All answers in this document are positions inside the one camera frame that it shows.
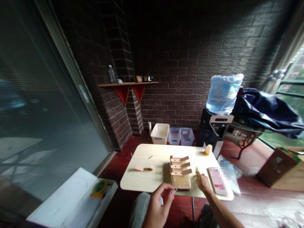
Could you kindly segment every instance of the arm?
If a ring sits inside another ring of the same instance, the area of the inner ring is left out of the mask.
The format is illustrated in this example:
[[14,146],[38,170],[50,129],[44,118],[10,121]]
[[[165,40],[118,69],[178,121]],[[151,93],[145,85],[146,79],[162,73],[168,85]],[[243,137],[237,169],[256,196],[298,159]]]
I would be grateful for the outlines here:
[[[164,227],[169,209],[174,200],[176,191],[170,184],[162,183],[152,194],[149,201],[145,220],[142,228],[162,228]],[[166,196],[164,205],[161,204],[160,199]]]
[[197,186],[205,194],[220,228],[244,228],[240,221],[216,197],[205,174],[197,173]]

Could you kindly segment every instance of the white plastic bin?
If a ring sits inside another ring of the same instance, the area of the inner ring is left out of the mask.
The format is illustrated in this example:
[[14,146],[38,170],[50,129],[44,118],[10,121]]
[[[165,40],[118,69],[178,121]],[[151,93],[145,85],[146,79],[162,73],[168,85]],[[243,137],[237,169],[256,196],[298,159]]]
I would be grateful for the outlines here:
[[153,144],[161,144],[166,145],[169,135],[169,124],[164,123],[157,123],[155,124],[152,132],[151,132],[151,138],[153,141]]
[[170,128],[169,129],[169,143],[170,143],[170,145],[179,145],[180,144],[180,129],[179,128]]
[[192,146],[194,139],[191,128],[180,128],[180,144],[182,146]]

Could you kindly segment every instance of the tarp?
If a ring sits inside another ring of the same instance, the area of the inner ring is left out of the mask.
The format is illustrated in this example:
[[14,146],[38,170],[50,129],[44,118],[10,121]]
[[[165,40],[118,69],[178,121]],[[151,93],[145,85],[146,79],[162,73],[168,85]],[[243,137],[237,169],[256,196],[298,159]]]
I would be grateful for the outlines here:
[[291,139],[304,138],[302,118],[276,95],[243,88],[232,114],[240,116],[250,126],[264,127]]

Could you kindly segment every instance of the plastic bottle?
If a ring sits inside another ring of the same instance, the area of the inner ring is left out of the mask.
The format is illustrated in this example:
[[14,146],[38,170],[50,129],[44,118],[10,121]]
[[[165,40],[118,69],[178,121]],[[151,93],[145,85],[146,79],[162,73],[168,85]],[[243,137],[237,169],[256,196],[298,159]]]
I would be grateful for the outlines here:
[[206,103],[208,110],[220,115],[229,115],[234,108],[237,93],[243,82],[243,78],[243,74],[213,76],[211,78],[211,86]]
[[204,151],[204,155],[209,156],[210,153],[212,153],[212,145],[208,144],[208,146],[206,146],[206,149]]
[[117,75],[112,67],[112,65],[109,65],[109,75],[112,83],[117,83]]

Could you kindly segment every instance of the cardboard box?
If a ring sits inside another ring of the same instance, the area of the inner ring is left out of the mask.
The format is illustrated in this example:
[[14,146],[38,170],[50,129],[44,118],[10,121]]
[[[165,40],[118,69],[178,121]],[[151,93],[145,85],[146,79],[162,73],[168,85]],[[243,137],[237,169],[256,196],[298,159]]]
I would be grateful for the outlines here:
[[258,175],[271,188],[304,191],[304,147],[278,147]]

